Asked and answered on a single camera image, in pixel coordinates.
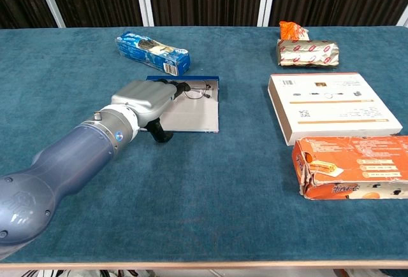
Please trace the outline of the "black and silver left hand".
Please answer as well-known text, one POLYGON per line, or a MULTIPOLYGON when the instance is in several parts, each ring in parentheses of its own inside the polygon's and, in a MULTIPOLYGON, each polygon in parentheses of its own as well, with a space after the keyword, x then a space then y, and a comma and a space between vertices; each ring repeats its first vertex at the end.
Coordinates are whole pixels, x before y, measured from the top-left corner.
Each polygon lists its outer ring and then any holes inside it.
POLYGON ((112 96, 110 106, 118 106, 131 124, 134 135, 140 129, 145 129, 155 141, 165 143, 173 137, 173 133, 163 130, 160 116, 174 99, 190 89, 186 82, 135 80, 112 96))

